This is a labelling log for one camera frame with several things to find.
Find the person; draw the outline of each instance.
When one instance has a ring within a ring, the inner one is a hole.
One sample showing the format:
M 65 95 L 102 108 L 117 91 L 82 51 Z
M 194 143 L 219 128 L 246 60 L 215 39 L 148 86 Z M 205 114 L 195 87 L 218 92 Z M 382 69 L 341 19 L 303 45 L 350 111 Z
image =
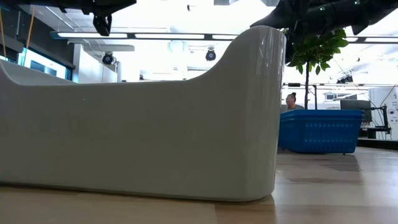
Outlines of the person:
M 296 93 L 291 93 L 286 97 L 286 105 L 281 107 L 280 112 L 287 112 L 291 110 L 304 110 L 303 106 L 296 105 Z

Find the tree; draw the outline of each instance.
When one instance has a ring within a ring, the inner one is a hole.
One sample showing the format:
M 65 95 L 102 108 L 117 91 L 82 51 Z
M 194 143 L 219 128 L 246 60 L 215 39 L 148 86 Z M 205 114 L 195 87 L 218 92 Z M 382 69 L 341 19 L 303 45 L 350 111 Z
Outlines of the tree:
M 305 109 L 308 109 L 308 81 L 312 68 L 318 75 L 321 70 L 330 68 L 328 62 L 334 54 L 340 53 L 340 48 L 346 47 L 346 32 L 343 29 L 331 31 L 324 35 L 306 37 L 301 44 L 294 44 L 294 54 L 288 67 L 296 67 L 296 70 L 303 73 L 305 65 Z

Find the blue plastic crate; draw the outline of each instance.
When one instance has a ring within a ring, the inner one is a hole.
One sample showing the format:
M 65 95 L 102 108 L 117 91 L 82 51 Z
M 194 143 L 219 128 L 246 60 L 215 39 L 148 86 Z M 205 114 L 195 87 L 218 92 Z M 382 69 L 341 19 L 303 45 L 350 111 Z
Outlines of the blue plastic crate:
M 279 147 L 301 153 L 353 153 L 361 110 L 293 110 L 280 115 Z

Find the security camera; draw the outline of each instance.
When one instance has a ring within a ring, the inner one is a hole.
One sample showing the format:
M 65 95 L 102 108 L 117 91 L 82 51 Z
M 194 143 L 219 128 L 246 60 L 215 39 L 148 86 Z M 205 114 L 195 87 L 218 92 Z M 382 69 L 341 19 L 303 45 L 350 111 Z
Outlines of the security camera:
M 214 52 L 214 49 L 208 49 L 206 53 L 206 60 L 209 62 L 212 60 L 216 60 L 216 52 Z
M 352 82 L 354 82 L 354 79 L 351 75 L 347 75 L 347 76 L 337 79 L 337 84 L 345 84 L 345 83 L 352 83 Z
M 104 57 L 102 58 L 102 62 L 105 65 L 112 65 L 116 62 L 116 59 L 113 57 L 112 52 L 105 52 Z

